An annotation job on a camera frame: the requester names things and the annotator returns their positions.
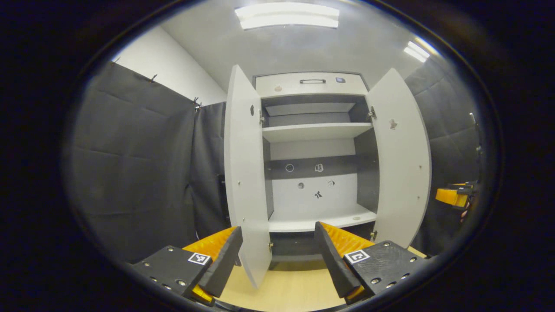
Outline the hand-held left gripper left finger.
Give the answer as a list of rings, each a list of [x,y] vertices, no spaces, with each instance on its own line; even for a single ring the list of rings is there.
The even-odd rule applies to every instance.
[[[169,292],[213,306],[228,282],[242,243],[242,228],[230,227],[186,247],[165,246],[132,267]]]

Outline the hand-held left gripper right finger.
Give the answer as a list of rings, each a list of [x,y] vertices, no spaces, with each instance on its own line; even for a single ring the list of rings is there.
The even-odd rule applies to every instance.
[[[347,304],[404,284],[430,262],[393,241],[375,243],[320,221],[315,223],[314,241],[339,298]]]

